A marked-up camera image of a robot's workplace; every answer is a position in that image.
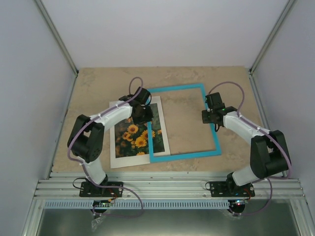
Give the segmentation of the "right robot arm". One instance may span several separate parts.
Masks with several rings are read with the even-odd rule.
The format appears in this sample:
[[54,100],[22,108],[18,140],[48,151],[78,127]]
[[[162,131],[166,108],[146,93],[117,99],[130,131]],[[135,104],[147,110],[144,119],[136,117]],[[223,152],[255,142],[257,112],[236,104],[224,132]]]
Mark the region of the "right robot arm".
[[218,92],[206,95],[205,100],[208,109],[202,111],[203,123],[214,124],[216,131],[221,127],[227,128],[250,145],[248,166],[229,173],[225,181],[205,184],[212,197],[254,196],[255,182],[289,170],[291,160],[281,131],[270,131],[252,123],[236,108],[225,106]]

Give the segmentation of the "sunflower photo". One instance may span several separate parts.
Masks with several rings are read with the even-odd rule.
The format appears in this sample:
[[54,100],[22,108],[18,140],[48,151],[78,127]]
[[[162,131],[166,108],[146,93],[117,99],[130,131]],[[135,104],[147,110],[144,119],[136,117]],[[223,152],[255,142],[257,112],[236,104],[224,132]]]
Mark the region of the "sunflower photo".
[[[158,103],[150,105],[153,112],[151,122],[153,151],[158,154],[168,154],[169,147],[165,132],[159,117]],[[127,118],[114,126],[115,157],[132,157],[149,154],[149,136],[147,123],[135,124],[132,118]]]

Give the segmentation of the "teal wooden picture frame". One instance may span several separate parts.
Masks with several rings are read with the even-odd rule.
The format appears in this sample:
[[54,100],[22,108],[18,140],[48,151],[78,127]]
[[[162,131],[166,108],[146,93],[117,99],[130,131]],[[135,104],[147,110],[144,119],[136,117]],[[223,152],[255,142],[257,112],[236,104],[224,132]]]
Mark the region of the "teal wooden picture frame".
[[155,138],[149,137],[151,163],[222,154],[214,125],[202,122],[201,112],[208,108],[202,83],[151,88],[149,92],[160,95],[159,120],[166,142],[165,154],[155,153]]

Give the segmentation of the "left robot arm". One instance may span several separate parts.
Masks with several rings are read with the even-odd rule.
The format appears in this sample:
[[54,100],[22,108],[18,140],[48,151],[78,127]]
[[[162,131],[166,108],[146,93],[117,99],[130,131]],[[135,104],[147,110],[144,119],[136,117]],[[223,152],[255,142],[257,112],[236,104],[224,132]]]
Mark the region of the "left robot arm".
[[134,124],[144,124],[153,119],[150,108],[151,93],[139,87],[135,94],[119,98],[105,111],[77,117],[67,141],[67,156],[78,162],[86,176],[78,189],[81,197],[103,196],[108,190],[108,176],[100,163],[104,134],[124,119],[132,118]]

